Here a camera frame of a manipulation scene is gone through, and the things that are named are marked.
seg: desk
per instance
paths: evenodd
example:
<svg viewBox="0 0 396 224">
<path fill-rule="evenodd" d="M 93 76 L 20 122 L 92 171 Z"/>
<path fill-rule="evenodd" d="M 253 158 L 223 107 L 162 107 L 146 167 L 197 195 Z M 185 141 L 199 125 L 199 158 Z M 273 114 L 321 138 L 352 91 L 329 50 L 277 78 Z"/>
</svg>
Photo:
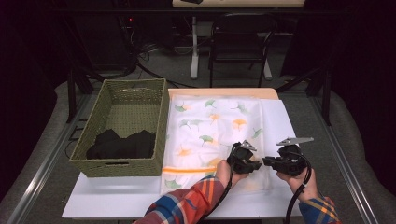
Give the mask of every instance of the desk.
<svg viewBox="0 0 396 224">
<path fill-rule="evenodd" d="M 273 89 L 252 88 L 245 89 L 191 89 L 170 91 L 172 94 L 219 94 L 266 96 L 264 100 L 263 122 L 266 125 L 263 132 L 264 150 L 268 156 L 278 156 L 277 142 L 294 137 L 289 116 L 283 103 L 277 100 Z M 271 188 L 249 193 L 235 193 L 230 190 L 227 197 L 208 218 L 264 218 L 284 217 L 292 197 L 286 182 L 276 176 L 275 171 L 270 171 Z M 161 197 L 160 176 L 127 176 L 127 177 L 101 177 L 87 178 L 80 174 L 73 192 L 64 209 L 63 217 L 68 218 L 139 218 L 147 208 Z M 297 204 L 292 210 L 293 216 L 299 216 Z"/>
<path fill-rule="evenodd" d="M 204 0 L 201 4 L 173 0 L 173 7 L 302 7 L 305 0 Z M 199 50 L 197 48 L 196 17 L 192 17 L 191 79 L 198 78 Z M 271 80 L 268 61 L 264 66 L 265 79 Z"/>
</svg>

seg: hand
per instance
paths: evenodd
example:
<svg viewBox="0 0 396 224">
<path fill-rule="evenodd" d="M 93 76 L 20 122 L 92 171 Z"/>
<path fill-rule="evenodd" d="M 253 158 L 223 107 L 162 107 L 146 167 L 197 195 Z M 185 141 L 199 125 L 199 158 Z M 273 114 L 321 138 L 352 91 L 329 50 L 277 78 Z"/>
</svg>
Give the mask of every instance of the hand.
<svg viewBox="0 0 396 224">
<path fill-rule="evenodd" d="M 307 170 L 307 168 L 305 168 L 297 176 L 285 175 L 280 172 L 277 172 L 276 175 L 280 179 L 286 181 L 289 184 L 291 191 L 293 193 L 295 193 L 297 188 L 299 188 L 303 184 L 306 170 Z M 300 194 L 298 199 L 300 200 L 300 202 L 305 202 L 305 201 L 308 201 L 310 199 L 317 198 L 317 197 L 318 197 L 317 179 L 315 177 L 315 171 L 314 171 L 314 169 L 312 169 L 311 178 L 309 179 L 308 184 L 306 185 L 306 187 L 304 188 L 304 191 Z"/>
<path fill-rule="evenodd" d="M 216 177 L 220 180 L 224 188 L 227 187 L 228 181 L 230 180 L 230 172 L 231 172 L 231 167 L 226 160 L 222 160 L 218 163 L 218 170 L 216 171 Z M 235 186 L 239 180 L 246 177 L 248 177 L 248 174 L 240 175 L 237 174 L 236 172 L 233 172 L 233 184 L 231 188 Z"/>
</svg>

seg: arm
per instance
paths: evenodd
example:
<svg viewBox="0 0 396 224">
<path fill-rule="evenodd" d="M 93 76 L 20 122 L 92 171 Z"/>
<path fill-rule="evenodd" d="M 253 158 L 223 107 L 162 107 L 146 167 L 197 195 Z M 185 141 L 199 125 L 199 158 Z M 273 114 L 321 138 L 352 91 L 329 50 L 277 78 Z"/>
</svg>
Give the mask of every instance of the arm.
<svg viewBox="0 0 396 224">
<path fill-rule="evenodd" d="M 233 174 L 233 185 L 247 176 Z M 227 161 L 221 161 L 216 176 L 207 176 L 190 189 L 177 189 L 163 195 L 136 223 L 196 223 L 219 201 L 229 178 L 230 166 Z"/>
<path fill-rule="evenodd" d="M 295 177 L 280 172 L 276 174 L 280 179 L 285 180 L 289 184 L 291 191 L 294 193 L 302 185 L 305 173 L 306 168 L 300 175 Z M 312 169 L 312 175 L 307 186 L 299 195 L 298 199 L 300 200 L 299 207 L 305 223 L 341 223 L 332 200 L 318 196 L 318 186 L 314 169 Z"/>
</svg>

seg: plaid sleeve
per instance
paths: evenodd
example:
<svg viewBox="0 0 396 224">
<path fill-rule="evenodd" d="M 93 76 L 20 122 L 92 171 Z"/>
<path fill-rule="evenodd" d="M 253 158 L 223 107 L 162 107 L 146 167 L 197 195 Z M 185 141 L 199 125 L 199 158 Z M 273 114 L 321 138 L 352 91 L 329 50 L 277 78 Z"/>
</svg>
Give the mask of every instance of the plaid sleeve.
<svg viewBox="0 0 396 224">
<path fill-rule="evenodd" d="M 330 198 L 315 198 L 299 204 L 305 223 L 341 223 Z"/>
<path fill-rule="evenodd" d="M 216 177 L 207 176 L 190 189 L 177 189 L 163 195 L 136 223 L 196 223 L 212 210 L 223 191 Z"/>
</svg>

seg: green woven basket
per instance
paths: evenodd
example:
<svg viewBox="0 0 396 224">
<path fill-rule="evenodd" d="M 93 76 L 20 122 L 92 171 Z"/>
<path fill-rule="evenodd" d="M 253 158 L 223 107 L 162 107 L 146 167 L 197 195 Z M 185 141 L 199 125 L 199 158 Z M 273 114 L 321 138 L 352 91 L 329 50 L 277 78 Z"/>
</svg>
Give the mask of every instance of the green woven basket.
<svg viewBox="0 0 396 224">
<path fill-rule="evenodd" d="M 161 175 L 169 94 L 166 80 L 105 80 L 70 162 L 87 177 Z M 156 133 L 149 159 L 87 160 L 99 133 L 113 129 L 119 137 L 146 130 Z"/>
</svg>

